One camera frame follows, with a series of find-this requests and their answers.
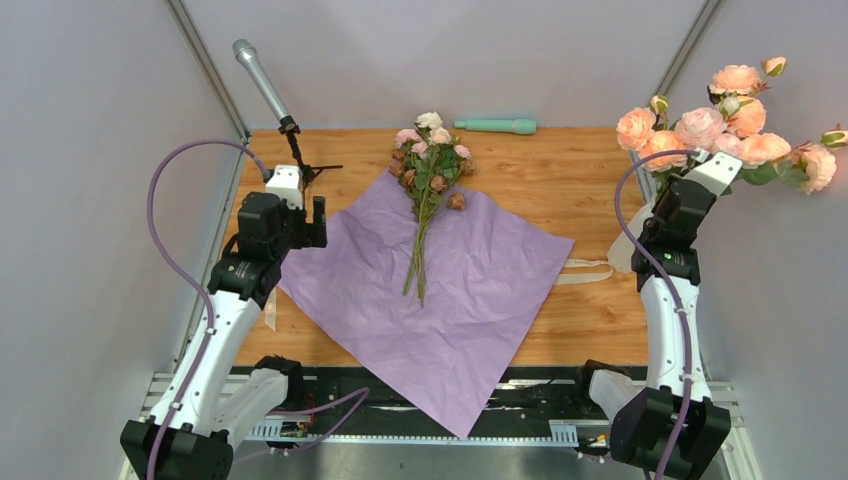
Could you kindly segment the pink flower bouquet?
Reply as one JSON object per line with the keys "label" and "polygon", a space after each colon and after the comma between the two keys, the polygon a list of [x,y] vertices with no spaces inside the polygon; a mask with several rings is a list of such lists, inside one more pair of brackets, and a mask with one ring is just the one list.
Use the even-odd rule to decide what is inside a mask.
{"label": "pink flower bouquet", "polygon": [[415,290],[420,303],[427,290],[425,247],[431,222],[444,209],[465,208],[465,196],[452,189],[475,171],[471,151],[446,128],[436,111],[418,115],[412,128],[395,136],[389,173],[410,199],[416,221],[403,293]]}

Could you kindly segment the pink and purple wrapping paper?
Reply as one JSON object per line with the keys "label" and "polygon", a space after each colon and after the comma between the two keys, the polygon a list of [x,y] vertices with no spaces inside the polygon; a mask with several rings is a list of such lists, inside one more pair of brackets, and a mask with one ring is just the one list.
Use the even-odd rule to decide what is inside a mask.
{"label": "pink and purple wrapping paper", "polygon": [[289,253],[280,287],[337,344],[451,434],[465,438],[523,342],[574,243],[468,190],[425,237],[425,281],[407,277],[417,221],[380,174],[327,224],[328,244]]}

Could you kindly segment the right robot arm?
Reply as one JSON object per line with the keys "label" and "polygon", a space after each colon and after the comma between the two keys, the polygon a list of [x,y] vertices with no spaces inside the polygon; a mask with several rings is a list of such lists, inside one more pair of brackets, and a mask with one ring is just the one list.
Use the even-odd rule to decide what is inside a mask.
{"label": "right robot arm", "polygon": [[701,478],[731,429],[704,379],[695,315],[701,278],[692,244],[716,199],[695,181],[673,179],[643,223],[631,268],[648,320],[644,387],[589,360],[570,392],[577,413],[610,420],[613,460],[664,478]]}

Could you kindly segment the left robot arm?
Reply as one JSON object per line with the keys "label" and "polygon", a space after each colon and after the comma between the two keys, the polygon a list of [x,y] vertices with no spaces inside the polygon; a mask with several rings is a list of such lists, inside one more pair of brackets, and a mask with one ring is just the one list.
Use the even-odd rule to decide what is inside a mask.
{"label": "left robot arm", "polygon": [[313,199],[313,220],[274,193],[252,192],[200,290],[204,315],[182,363],[143,421],[126,423],[120,444],[141,479],[225,479],[234,453],[274,408],[298,411],[306,400],[299,363],[267,356],[245,384],[223,398],[235,357],[281,279],[295,249],[327,245],[326,201]]}

